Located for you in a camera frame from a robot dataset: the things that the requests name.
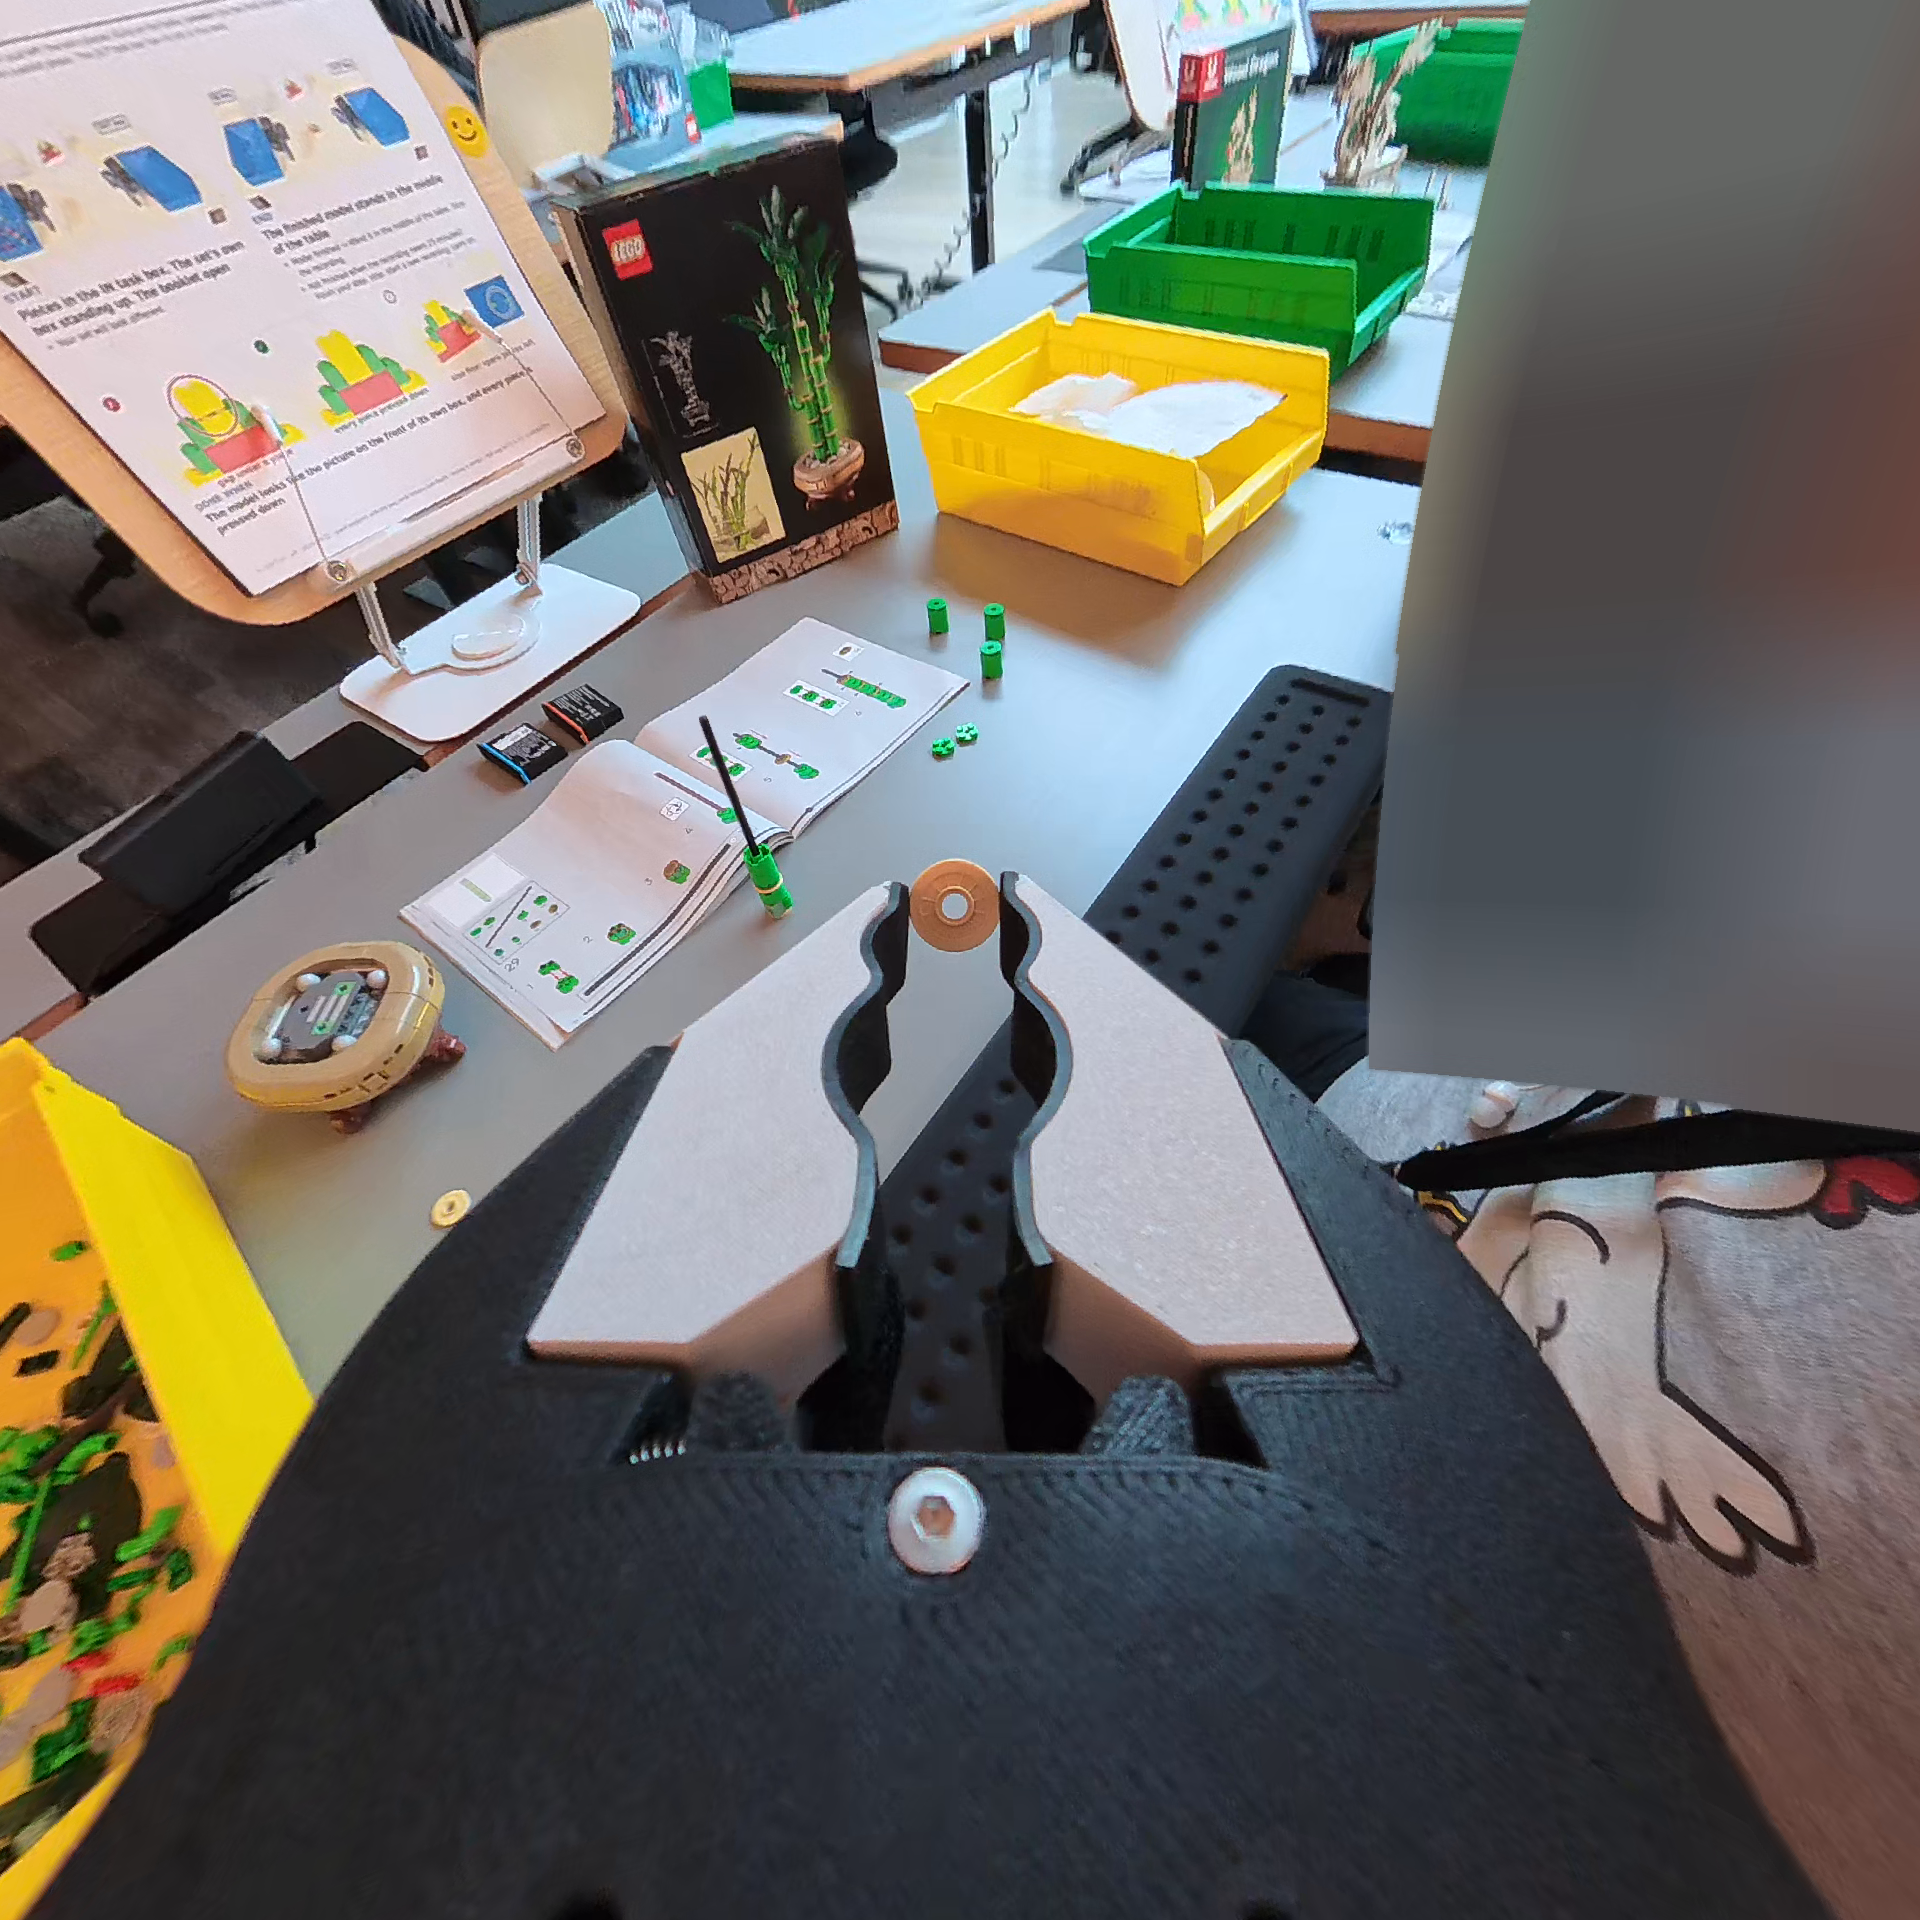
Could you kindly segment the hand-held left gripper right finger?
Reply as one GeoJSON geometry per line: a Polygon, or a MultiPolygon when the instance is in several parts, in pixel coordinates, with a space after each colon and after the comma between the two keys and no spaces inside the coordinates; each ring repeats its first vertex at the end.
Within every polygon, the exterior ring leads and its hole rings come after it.
{"type": "Polygon", "coordinates": [[[1001,879],[1015,1249],[1035,1342],[1103,1409],[1133,1379],[1339,1365],[1360,1329],[1214,1022],[1023,874],[1001,879]]]}

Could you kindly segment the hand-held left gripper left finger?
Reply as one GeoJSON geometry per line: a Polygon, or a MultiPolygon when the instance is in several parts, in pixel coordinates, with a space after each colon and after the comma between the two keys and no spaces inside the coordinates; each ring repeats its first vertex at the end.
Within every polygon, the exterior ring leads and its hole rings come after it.
{"type": "Polygon", "coordinates": [[[534,1356],[755,1374],[785,1409],[840,1369],[846,1426],[885,1426],[899,1296],[864,1107],[894,1065],[910,920],[905,884],[873,884],[681,1033],[534,1356]]]}

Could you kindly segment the black rod with green cylinders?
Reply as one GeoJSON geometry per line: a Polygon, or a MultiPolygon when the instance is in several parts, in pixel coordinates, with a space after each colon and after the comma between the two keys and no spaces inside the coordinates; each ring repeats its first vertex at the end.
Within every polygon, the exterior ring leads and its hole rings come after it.
{"type": "Polygon", "coordinates": [[[699,719],[699,734],[703,734],[703,748],[707,748],[707,761],[721,774],[725,795],[726,795],[726,809],[733,809],[733,816],[737,816],[737,825],[742,832],[747,874],[755,883],[755,892],[758,892],[758,902],[761,902],[761,910],[765,910],[770,920],[785,920],[792,914],[792,892],[789,892],[789,884],[783,879],[783,865],[778,865],[775,850],[751,828],[751,812],[747,812],[747,804],[739,797],[739,786],[733,778],[733,760],[721,748],[721,739],[714,730],[714,719],[707,716],[698,716],[698,719],[699,719]]]}

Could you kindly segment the tan round brick disc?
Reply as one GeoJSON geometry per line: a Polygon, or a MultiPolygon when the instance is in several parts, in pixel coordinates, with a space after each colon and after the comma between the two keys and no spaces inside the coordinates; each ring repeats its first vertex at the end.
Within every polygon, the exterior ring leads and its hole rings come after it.
{"type": "Polygon", "coordinates": [[[969,857],[930,861],[910,889],[917,937],[946,954],[984,946],[1001,923],[1001,884],[969,857]]]}

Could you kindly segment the open instruction booklet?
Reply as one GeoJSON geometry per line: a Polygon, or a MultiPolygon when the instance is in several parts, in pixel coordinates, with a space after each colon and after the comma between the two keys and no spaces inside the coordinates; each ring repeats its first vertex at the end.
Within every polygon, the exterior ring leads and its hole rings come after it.
{"type": "Polygon", "coordinates": [[[557,1046],[969,682],[801,620],[635,739],[574,760],[402,920],[557,1046]]]}

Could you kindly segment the tan round pot base model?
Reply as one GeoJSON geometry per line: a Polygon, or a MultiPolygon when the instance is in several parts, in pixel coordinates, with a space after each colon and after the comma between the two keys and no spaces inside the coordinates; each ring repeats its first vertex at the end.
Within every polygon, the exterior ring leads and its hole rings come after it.
{"type": "Polygon", "coordinates": [[[443,973],[419,946],[321,946],[254,995],[226,1041],[226,1083],[257,1107],[362,1133],[410,1079],[466,1060],[443,1006],[443,973]]]}

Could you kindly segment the yellow bin with brick pieces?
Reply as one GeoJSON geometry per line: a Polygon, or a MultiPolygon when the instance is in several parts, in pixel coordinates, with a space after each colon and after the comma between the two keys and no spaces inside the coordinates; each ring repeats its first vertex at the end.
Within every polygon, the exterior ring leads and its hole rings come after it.
{"type": "MultiPolygon", "coordinates": [[[[62,1232],[83,1232],[106,1259],[136,1363],[204,1524],[217,1603],[270,1477],[307,1420],[311,1393],[192,1157],[13,1041],[3,1045],[3,1281],[22,1277],[62,1232]]],[[[56,1856],[26,1863],[22,1886],[3,1886],[3,1918],[39,1907],[116,1785],[85,1799],[59,1827],[56,1856]]]]}

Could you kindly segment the instruction sheet on wooden stand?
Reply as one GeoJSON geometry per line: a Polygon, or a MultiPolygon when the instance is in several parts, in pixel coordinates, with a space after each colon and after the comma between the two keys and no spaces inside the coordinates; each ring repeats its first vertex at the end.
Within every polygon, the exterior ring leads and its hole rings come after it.
{"type": "Polygon", "coordinates": [[[347,706],[416,743],[452,743],[480,730],[638,611],[631,589],[602,585],[544,561],[540,501],[556,484],[610,458],[629,426],[588,317],[526,206],[526,193],[580,165],[610,142],[610,29],[592,3],[515,29],[478,33],[480,102],[419,46],[403,62],[436,112],[470,105],[484,119],[490,155],[466,160],[470,180],[513,243],[519,275],[540,294],[556,332],[585,371],[603,416],[570,437],[557,461],[533,483],[507,473],[494,498],[466,493],[436,515],[410,521],[351,560],[249,596],[209,561],[153,493],[88,430],[3,338],[3,426],[13,426],[190,606],[243,625],[294,625],[307,611],[357,602],[379,662],[343,686],[347,706]]]}

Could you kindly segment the black chair part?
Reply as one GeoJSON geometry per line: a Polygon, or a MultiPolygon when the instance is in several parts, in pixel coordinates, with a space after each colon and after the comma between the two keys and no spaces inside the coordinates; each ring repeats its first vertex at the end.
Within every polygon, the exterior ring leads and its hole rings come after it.
{"type": "Polygon", "coordinates": [[[226,904],[321,832],[419,774],[422,760],[370,725],[347,725],[303,755],[240,730],[124,825],[83,865],[97,883],[48,914],[31,939],[85,996],[99,996],[226,904]]]}

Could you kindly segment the clear plastic bag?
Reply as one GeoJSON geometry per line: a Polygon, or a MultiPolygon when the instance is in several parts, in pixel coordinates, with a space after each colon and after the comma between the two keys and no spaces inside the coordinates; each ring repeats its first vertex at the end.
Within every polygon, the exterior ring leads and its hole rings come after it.
{"type": "Polygon", "coordinates": [[[1197,461],[1280,405],[1287,393],[1252,383],[1177,383],[1119,402],[1103,430],[1111,443],[1197,461]]]}
{"type": "Polygon", "coordinates": [[[1064,425],[1075,430],[1103,437],[1115,410],[1139,396],[1139,387],[1119,374],[1064,374],[1043,388],[1014,402],[1014,416],[1064,425]]]}

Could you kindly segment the black bamboo product box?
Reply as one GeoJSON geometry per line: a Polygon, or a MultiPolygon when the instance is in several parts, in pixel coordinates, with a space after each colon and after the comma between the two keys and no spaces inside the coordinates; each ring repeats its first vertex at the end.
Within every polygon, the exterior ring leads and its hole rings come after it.
{"type": "Polygon", "coordinates": [[[690,571],[721,606],[899,524],[843,142],[758,139],[556,196],[690,571]]]}

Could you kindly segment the printed instruction sheet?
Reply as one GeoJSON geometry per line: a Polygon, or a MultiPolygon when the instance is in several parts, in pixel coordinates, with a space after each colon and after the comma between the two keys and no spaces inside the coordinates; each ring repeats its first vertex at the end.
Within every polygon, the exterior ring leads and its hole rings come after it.
{"type": "Polygon", "coordinates": [[[3,338],[249,596],[603,416],[374,3],[3,3],[3,338]]]}

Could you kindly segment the brown brick plant model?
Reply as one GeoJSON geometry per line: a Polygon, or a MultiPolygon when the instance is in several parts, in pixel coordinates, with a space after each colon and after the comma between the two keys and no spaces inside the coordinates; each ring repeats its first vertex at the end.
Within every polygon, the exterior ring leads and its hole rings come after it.
{"type": "Polygon", "coordinates": [[[1339,112],[1327,189],[1392,193],[1406,162],[1396,147],[1402,84],[1415,72],[1443,37],[1443,19],[1424,19],[1351,52],[1330,105],[1339,112]]]}

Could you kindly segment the dark product box red corner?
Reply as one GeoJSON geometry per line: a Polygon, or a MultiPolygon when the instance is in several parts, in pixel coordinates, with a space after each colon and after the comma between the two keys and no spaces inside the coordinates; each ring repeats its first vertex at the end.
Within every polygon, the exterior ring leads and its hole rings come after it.
{"type": "Polygon", "coordinates": [[[1182,40],[1169,178],[1182,189],[1273,184],[1293,15],[1230,19],[1182,40]]]}

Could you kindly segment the distant green bin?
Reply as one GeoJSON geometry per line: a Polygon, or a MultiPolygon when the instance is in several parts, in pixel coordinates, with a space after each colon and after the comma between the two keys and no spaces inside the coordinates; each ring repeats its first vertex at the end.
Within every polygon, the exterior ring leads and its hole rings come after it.
{"type": "Polygon", "coordinates": [[[1489,171],[1522,54],[1522,19],[1463,19],[1396,81],[1396,147],[1413,162],[1489,171]]]}

